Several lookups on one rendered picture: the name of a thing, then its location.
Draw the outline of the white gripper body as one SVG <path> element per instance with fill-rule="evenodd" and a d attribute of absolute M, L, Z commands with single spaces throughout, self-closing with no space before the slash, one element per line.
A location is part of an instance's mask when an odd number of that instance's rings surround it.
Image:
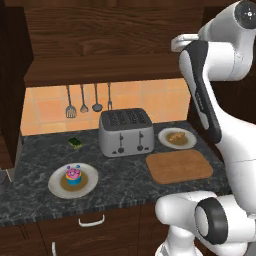
<path fill-rule="evenodd" d="M 198 39 L 197 34 L 180 34 L 171 40 L 171 51 L 181 52 L 188 44 Z"/>

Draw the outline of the golden brown croissant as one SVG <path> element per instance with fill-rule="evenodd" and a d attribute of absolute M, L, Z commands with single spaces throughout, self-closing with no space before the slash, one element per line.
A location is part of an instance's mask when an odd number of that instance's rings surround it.
<path fill-rule="evenodd" d="M 179 139 L 183 138 L 184 136 L 185 136 L 184 132 L 176 132 L 176 133 L 173 133 L 173 134 L 169 135 L 168 141 L 171 143 L 175 140 L 179 140 Z"/>

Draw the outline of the white plate with croissant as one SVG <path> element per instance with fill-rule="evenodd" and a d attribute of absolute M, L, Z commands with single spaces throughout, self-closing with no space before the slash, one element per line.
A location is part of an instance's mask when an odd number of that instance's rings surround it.
<path fill-rule="evenodd" d="M 168 141 L 169 135 L 176 132 L 184 132 L 185 136 L 170 143 Z M 193 148 L 197 143 L 196 137 L 190 131 L 177 127 L 163 129 L 159 132 L 158 139 L 163 145 L 178 150 Z"/>

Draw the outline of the wooden cutting board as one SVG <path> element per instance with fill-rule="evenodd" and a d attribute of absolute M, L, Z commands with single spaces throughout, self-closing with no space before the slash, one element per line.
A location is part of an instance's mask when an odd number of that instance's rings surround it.
<path fill-rule="evenodd" d="M 213 174 L 213 168 L 197 150 L 150 154 L 146 164 L 153 180 L 159 184 L 205 179 Z"/>

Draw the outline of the dark wooden cabinet door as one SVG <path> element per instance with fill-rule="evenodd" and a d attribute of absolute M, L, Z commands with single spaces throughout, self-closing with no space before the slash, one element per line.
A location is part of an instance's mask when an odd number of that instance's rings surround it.
<path fill-rule="evenodd" d="M 38 225 L 0 228 L 0 256 L 48 256 Z"/>
<path fill-rule="evenodd" d="M 155 256 L 157 248 L 167 237 L 168 226 L 159 222 L 155 215 L 155 204 L 141 206 L 138 256 Z"/>

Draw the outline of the hanging metal fork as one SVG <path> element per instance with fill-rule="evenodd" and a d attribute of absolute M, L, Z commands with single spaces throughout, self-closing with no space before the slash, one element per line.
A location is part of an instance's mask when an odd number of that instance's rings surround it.
<path fill-rule="evenodd" d="M 112 109 L 113 109 L 113 106 L 112 106 L 112 100 L 111 100 L 111 83 L 108 82 L 108 111 Z"/>

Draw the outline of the hanging metal ladle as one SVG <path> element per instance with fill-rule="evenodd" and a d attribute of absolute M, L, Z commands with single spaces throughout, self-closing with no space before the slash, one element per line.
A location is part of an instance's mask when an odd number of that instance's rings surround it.
<path fill-rule="evenodd" d="M 95 104 L 92 106 L 92 109 L 95 112 L 100 112 L 102 110 L 102 105 L 98 103 L 98 90 L 97 84 L 94 84 L 94 91 L 95 91 Z"/>

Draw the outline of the silver four-slot toaster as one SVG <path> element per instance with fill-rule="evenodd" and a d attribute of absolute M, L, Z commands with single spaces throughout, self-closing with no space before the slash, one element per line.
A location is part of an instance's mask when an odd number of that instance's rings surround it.
<path fill-rule="evenodd" d="M 122 157 L 154 150 L 154 127 L 142 108 L 109 110 L 99 119 L 99 145 L 103 155 Z"/>

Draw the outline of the hanging small metal turner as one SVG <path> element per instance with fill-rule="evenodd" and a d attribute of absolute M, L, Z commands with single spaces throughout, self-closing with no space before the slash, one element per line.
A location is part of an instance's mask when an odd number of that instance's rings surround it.
<path fill-rule="evenodd" d="M 81 113 L 86 113 L 89 111 L 88 107 L 85 104 L 85 99 L 84 99 L 84 85 L 80 84 L 80 90 L 81 90 L 81 97 L 82 97 L 82 105 L 80 108 Z"/>

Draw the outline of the hanging slotted metal spatula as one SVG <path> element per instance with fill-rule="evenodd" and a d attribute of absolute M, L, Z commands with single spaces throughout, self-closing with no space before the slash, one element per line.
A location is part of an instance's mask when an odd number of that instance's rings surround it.
<path fill-rule="evenodd" d="M 68 106 L 66 107 L 66 117 L 67 118 L 75 118 L 77 116 L 76 108 L 72 105 L 70 88 L 66 86 L 67 96 L 68 96 Z"/>

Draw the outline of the green and yellow sponge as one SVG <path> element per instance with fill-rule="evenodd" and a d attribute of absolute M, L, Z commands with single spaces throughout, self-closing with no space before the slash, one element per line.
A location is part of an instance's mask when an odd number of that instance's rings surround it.
<path fill-rule="evenodd" d="M 77 148 L 81 148 L 82 147 L 82 142 L 77 139 L 76 137 L 73 137 L 73 138 L 70 138 L 68 140 L 69 144 L 74 148 L 74 149 L 77 149 Z"/>

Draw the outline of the white plate with cupcake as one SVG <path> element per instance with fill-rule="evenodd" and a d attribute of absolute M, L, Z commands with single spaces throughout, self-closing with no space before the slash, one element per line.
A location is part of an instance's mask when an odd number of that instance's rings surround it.
<path fill-rule="evenodd" d="M 65 177 L 67 166 L 75 167 L 77 164 L 80 165 L 81 182 L 76 186 L 71 186 L 68 184 Z M 59 198 L 76 199 L 90 193 L 96 187 L 98 179 L 98 171 L 91 165 L 85 163 L 70 163 L 53 172 L 48 182 L 48 188 L 53 195 Z"/>

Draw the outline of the pink frosted blue cupcake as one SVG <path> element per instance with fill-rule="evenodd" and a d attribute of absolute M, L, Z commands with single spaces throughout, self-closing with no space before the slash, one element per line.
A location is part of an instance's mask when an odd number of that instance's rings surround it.
<path fill-rule="evenodd" d="M 77 164 L 75 167 L 71 167 L 70 165 L 68 165 L 65 177 L 69 185 L 71 186 L 78 185 L 81 182 L 80 165 Z"/>

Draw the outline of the dark wooden drawer front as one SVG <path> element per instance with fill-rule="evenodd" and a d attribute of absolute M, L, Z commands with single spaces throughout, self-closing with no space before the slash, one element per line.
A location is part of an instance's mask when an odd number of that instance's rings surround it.
<path fill-rule="evenodd" d="M 48 254 L 57 256 L 137 256 L 140 207 L 107 210 L 40 221 Z"/>

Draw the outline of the dark wooden wall cabinet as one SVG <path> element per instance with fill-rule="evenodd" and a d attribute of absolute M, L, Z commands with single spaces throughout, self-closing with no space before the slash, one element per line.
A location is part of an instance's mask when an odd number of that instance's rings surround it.
<path fill-rule="evenodd" d="M 203 0 L 50 0 L 25 14 L 28 87 L 179 76 L 170 41 L 201 27 Z"/>

